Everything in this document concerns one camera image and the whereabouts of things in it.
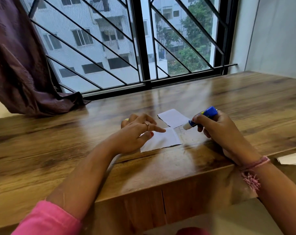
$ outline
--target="curtain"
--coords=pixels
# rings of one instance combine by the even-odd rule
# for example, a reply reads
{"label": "curtain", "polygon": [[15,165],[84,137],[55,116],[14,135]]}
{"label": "curtain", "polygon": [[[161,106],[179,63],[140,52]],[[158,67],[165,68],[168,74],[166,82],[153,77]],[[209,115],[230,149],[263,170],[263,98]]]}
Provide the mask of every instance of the curtain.
{"label": "curtain", "polygon": [[47,117],[85,105],[58,93],[41,42],[20,0],[0,0],[0,101],[11,113]]}

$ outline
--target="ring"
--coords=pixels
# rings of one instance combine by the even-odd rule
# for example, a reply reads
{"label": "ring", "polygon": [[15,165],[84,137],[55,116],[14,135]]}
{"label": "ring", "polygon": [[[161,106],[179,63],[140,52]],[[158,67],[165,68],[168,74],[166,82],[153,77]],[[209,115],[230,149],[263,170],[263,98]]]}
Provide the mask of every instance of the ring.
{"label": "ring", "polygon": [[146,123],[146,122],[145,122],[145,124],[148,126],[147,131],[149,131],[149,129],[150,129],[150,124],[148,124],[148,123]]}

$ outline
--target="table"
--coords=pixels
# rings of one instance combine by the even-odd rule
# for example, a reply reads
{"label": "table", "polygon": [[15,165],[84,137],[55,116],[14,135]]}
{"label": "table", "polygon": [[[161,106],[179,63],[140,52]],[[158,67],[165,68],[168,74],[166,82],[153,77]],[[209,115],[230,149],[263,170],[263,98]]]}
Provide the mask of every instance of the table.
{"label": "table", "polygon": [[[296,152],[296,79],[254,72],[97,100],[51,118],[0,119],[0,234],[130,114],[146,112],[166,127],[158,113],[174,108],[192,117],[209,106],[228,113],[261,154]],[[135,234],[256,196],[202,133],[175,130],[180,146],[115,158],[82,234]],[[296,166],[278,167],[296,182]]]}

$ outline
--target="white paper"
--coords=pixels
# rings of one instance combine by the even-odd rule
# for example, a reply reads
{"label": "white paper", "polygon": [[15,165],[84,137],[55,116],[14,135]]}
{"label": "white paper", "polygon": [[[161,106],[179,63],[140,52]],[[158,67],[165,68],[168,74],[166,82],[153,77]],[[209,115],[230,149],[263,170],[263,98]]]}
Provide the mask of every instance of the white paper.
{"label": "white paper", "polygon": [[280,164],[296,165],[296,153],[277,158]]}
{"label": "white paper", "polygon": [[169,127],[165,129],[166,132],[164,133],[154,131],[154,136],[141,147],[141,153],[182,144],[173,128]]}
{"label": "white paper", "polygon": [[189,118],[182,115],[175,109],[165,111],[158,114],[158,117],[162,119],[168,126],[176,128],[188,122]]}

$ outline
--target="person's left hand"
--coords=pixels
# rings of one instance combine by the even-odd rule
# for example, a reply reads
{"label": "person's left hand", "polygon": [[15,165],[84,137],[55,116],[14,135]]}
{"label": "person's left hand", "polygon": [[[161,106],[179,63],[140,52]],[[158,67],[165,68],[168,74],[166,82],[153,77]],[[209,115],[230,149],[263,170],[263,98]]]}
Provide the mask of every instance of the person's left hand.
{"label": "person's left hand", "polygon": [[156,124],[155,120],[147,114],[140,116],[132,114],[128,120],[122,121],[121,130],[112,134],[105,141],[108,142],[114,155],[130,153],[141,148],[151,139],[154,135],[152,131],[160,133],[166,131]]}

